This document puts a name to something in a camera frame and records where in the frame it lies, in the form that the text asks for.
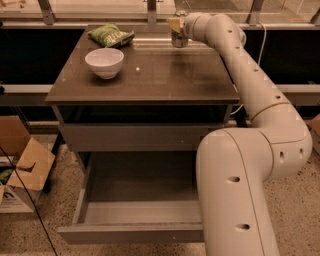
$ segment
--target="drawer front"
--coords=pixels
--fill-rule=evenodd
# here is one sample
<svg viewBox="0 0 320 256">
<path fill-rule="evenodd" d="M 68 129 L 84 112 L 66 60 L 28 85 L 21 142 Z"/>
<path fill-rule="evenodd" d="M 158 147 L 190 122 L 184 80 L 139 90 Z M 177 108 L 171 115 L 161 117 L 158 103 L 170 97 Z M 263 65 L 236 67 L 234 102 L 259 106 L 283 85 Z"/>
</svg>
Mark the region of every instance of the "drawer front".
<svg viewBox="0 0 320 256">
<path fill-rule="evenodd" d="M 196 150 L 201 139 L 222 125 L 65 124 L 60 131 L 72 151 Z"/>
<path fill-rule="evenodd" d="M 201 225 L 90 226 L 62 227 L 58 233 L 69 244 L 196 243 L 203 242 Z"/>
</svg>

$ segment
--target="open drawer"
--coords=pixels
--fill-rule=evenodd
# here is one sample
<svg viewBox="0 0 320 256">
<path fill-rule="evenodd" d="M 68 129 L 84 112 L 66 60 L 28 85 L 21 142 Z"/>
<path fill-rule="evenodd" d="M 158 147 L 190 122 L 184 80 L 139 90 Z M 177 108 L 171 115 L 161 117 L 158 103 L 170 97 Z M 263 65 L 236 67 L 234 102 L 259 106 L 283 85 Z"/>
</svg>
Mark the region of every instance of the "open drawer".
<svg viewBox="0 0 320 256">
<path fill-rule="evenodd" d="M 70 244 L 202 242 L 194 151 L 94 152 Z"/>
</svg>

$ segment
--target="cardboard box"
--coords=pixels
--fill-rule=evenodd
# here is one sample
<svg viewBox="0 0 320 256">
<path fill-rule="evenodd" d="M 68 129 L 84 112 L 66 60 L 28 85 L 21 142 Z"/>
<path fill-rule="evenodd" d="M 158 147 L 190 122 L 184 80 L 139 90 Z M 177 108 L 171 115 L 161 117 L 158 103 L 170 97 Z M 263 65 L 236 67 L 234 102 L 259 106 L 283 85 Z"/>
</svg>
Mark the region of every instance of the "cardboard box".
<svg viewBox="0 0 320 256">
<path fill-rule="evenodd" d="M 310 121 L 313 148 L 320 154 L 320 114 Z"/>
<path fill-rule="evenodd" d="M 17 156 L 16 172 L 37 202 L 55 156 L 30 136 L 17 116 L 0 116 L 0 146 L 8 156 Z M 0 185 L 0 213 L 34 210 L 16 172 L 5 186 Z"/>
</svg>

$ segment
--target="cabinet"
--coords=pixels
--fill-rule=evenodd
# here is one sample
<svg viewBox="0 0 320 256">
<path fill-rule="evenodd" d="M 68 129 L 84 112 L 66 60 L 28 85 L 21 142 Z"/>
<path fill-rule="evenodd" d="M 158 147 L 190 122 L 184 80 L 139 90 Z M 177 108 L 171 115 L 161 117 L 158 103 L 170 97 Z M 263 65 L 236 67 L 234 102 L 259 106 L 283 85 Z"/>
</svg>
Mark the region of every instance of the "cabinet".
<svg viewBox="0 0 320 256">
<path fill-rule="evenodd" d="M 84 32 L 46 98 L 85 172 L 73 224 L 58 230 L 69 243 L 203 239 L 197 146 L 239 98 L 214 50 L 162 36 L 137 34 L 120 73 L 102 80 L 86 67 L 98 45 Z"/>
</svg>

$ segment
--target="floor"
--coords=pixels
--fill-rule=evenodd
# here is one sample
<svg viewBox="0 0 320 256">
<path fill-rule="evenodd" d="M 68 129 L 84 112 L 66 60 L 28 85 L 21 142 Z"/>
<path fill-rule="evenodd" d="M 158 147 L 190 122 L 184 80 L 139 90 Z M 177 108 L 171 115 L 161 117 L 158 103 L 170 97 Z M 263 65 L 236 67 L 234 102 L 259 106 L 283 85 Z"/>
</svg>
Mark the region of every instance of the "floor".
<svg viewBox="0 0 320 256">
<path fill-rule="evenodd" d="M 50 148 L 55 136 L 35 138 Z M 83 173 L 65 144 L 49 179 L 51 191 L 37 206 L 59 255 L 205 256 L 202 243 L 68 245 L 56 231 L 72 222 Z M 265 191 L 281 256 L 320 255 L 320 155 L 314 151 L 297 175 L 268 182 Z M 0 227 L 0 255 L 54 255 L 34 213 L 1 214 Z"/>
</svg>

